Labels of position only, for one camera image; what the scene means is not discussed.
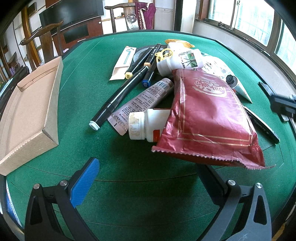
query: black tube cap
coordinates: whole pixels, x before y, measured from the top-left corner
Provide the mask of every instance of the black tube cap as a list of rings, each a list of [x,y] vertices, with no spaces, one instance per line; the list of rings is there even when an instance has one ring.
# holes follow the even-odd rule
[[[234,83],[234,78],[233,78],[232,75],[229,74],[229,75],[226,76],[226,83],[229,84],[229,85]]]

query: television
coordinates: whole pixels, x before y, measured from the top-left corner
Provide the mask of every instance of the television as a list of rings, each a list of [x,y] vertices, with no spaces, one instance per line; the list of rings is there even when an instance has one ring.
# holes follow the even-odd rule
[[[41,26],[59,23],[61,30],[76,23],[104,15],[102,0],[60,0],[39,14]]]

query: red snack bag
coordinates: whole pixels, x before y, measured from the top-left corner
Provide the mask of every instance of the red snack bag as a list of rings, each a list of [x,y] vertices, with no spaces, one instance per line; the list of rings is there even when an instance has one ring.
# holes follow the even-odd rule
[[[175,97],[152,151],[200,164],[264,169],[257,133],[233,90],[203,71],[173,70]]]

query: green felt tabletop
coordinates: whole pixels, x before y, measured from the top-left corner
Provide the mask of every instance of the green felt tabletop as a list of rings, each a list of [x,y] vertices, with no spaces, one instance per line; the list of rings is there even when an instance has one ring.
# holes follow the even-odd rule
[[[141,31],[102,36],[85,41],[63,59],[59,89],[59,145],[36,157],[7,176],[13,204],[22,224],[31,189],[35,183],[56,185],[69,179],[91,157],[101,169],[82,205],[77,209],[100,239],[196,240],[209,224],[218,206],[211,202],[194,163],[152,153],[153,143],[130,140],[105,122],[99,131],[88,123],[124,80],[109,81],[125,46],[164,44],[182,39],[202,52],[222,59],[240,79],[253,104],[242,103],[261,117],[280,137],[274,145],[257,130],[267,170],[215,167],[226,178],[241,185],[263,184],[271,216],[283,207],[294,183],[296,141],[289,123],[280,122],[258,86],[258,76],[239,58],[215,41],[170,32]],[[143,91],[139,84],[122,104]],[[170,107],[173,94],[159,107]],[[63,228],[58,207],[54,206]]]

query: wooden cabinet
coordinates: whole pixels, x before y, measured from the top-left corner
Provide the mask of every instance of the wooden cabinet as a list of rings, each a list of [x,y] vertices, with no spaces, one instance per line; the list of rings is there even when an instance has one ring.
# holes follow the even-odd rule
[[[46,8],[58,0],[45,0]],[[103,34],[101,17],[95,17],[77,24],[74,24],[66,29],[61,30],[62,49],[71,48],[80,40],[92,38]],[[54,45],[59,53],[57,35],[52,35]]]

